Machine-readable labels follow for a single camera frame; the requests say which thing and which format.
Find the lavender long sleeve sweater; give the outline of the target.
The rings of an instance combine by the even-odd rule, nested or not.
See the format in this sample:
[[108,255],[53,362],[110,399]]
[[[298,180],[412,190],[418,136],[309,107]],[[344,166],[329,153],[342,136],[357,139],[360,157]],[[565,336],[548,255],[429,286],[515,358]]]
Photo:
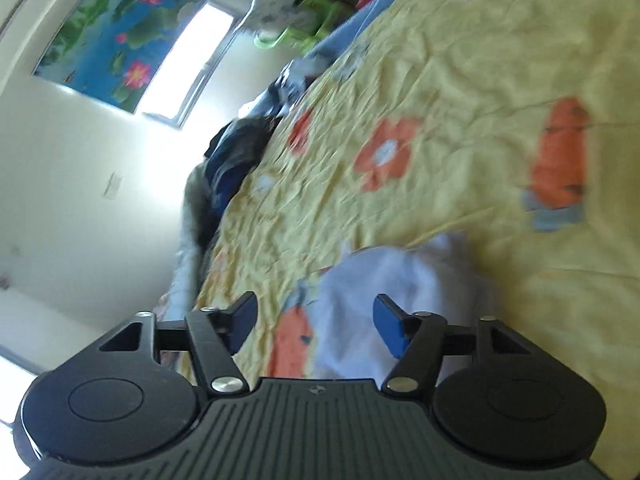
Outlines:
[[474,269],[462,233],[440,233],[408,249],[358,250],[322,275],[306,307],[310,378],[382,384],[397,359],[374,326],[374,300],[381,294],[409,314],[435,313],[452,325],[470,326],[499,311],[495,289]]

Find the folded dark clothes stack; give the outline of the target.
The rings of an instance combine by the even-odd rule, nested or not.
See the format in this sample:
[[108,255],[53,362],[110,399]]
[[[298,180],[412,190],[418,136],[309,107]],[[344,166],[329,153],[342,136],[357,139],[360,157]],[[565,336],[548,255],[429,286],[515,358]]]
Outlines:
[[207,150],[205,179],[215,214],[222,216],[250,170],[259,165],[278,123],[272,116],[232,120]]

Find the yellow cartoon print quilt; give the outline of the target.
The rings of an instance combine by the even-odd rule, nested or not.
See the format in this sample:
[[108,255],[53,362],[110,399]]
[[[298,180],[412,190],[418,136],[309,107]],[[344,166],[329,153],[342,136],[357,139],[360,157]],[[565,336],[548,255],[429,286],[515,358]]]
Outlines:
[[395,0],[283,119],[200,307],[251,290],[245,377],[306,375],[320,276],[463,233],[504,318],[588,379],[594,460],[639,470],[639,0]]

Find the blue mattress sheet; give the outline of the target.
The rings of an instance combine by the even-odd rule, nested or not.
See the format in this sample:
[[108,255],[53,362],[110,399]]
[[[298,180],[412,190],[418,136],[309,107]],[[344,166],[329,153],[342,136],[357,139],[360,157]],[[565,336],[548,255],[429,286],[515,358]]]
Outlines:
[[[304,56],[321,55],[328,60],[329,68],[394,1],[395,0],[371,0],[345,23],[338,26],[334,32],[331,32],[329,36],[321,40],[313,49],[301,56],[301,58]],[[288,114],[298,101],[293,106],[282,105],[273,89],[272,84],[274,82],[275,80],[259,96],[256,96],[254,101],[245,103],[239,109],[238,117],[282,117]]]

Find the white crumpled plastic bag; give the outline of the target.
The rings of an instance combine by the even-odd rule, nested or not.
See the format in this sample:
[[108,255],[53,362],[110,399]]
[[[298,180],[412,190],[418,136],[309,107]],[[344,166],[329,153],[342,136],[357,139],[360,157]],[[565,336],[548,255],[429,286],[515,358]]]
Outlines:
[[272,84],[279,102],[293,106],[328,66],[328,60],[321,55],[294,58]]

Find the lotus flower poster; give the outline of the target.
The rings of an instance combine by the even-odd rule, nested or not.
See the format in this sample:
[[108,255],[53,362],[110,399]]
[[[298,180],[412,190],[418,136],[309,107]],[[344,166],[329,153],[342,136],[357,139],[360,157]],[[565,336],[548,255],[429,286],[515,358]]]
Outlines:
[[207,0],[79,0],[35,74],[132,113]]

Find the white wall switch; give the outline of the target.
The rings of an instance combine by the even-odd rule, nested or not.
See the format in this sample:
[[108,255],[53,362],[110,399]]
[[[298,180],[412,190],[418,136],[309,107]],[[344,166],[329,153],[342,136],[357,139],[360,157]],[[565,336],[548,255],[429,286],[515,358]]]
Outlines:
[[122,187],[122,180],[124,180],[124,177],[121,174],[116,174],[116,172],[111,174],[103,193],[103,197],[106,200],[114,200],[117,197]]

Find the window with grey frame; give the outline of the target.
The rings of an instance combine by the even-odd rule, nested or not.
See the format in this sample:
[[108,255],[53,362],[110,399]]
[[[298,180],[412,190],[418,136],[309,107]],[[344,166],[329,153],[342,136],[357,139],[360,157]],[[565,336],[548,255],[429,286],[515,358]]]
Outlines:
[[134,114],[181,128],[231,46],[240,21],[238,14],[212,2],[204,4],[160,64]]

